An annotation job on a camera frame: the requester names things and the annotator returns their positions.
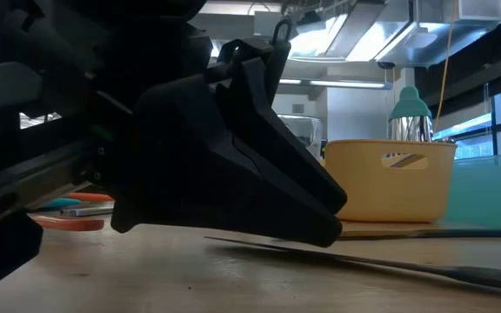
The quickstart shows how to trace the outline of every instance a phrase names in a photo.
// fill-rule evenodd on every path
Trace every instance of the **window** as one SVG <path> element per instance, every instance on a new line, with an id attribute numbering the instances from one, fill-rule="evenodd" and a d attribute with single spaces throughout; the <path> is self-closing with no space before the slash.
<path id="1" fill-rule="evenodd" d="M 501 154 L 501 94 L 491 98 L 492 113 L 454 125 L 434 134 L 434 140 L 456 140 L 456 159 L 488 157 Z"/>

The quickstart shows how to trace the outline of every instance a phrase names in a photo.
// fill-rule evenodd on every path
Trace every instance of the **glass window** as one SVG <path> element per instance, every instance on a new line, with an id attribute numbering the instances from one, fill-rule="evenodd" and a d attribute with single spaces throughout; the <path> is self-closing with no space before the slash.
<path id="1" fill-rule="evenodd" d="M 432 136 L 432 140 L 438 140 L 440 138 L 446 138 L 449 136 L 464 134 L 468 131 L 478 130 L 491 126 L 492 126 L 492 114 L 487 113 L 480 117 L 475 117 L 467 122 L 457 124 L 453 127 L 450 127 L 447 130 L 441 130 Z"/>
<path id="2" fill-rule="evenodd" d="M 455 159 L 471 157 L 489 157 L 494 155 L 492 148 L 492 135 L 483 135 L 456 141 L 458 149 Z"/>

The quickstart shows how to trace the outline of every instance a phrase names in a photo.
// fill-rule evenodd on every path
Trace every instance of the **metal cylinder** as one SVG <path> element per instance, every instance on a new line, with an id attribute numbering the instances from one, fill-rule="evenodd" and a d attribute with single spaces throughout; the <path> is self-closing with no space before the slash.
<path id="1" fill-rule="evenodd" d="M 399 141 L 432 141 L 430 117 L 399 117 L 389 122 L 388 137 Z"/>

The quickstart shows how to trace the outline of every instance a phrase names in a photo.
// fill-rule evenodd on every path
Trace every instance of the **basket handle hole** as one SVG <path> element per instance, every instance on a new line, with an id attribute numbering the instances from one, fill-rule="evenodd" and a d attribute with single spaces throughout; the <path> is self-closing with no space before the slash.
<path id="1" fill-rule="evenodd" d="M 424 170 L 428 167 L 426 156 L 415 153 L 384 153 L 382 166 L 391 169 Z"/>

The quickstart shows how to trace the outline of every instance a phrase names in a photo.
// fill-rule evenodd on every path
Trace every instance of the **wooden table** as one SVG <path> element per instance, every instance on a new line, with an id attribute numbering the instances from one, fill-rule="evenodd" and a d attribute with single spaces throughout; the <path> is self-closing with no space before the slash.
<path id="1" fill-rule="evenodd" d="M 46 230 L 40 255 L 0 282 L 0 312 L 501 312 L 501 290 L 407 271 L 299 261 L 203 236 L 307 247 L 153 225 L 124 235 L 109 227 Z M 329 250 L 501 268 L 501 240 L 339 242 Z"/>

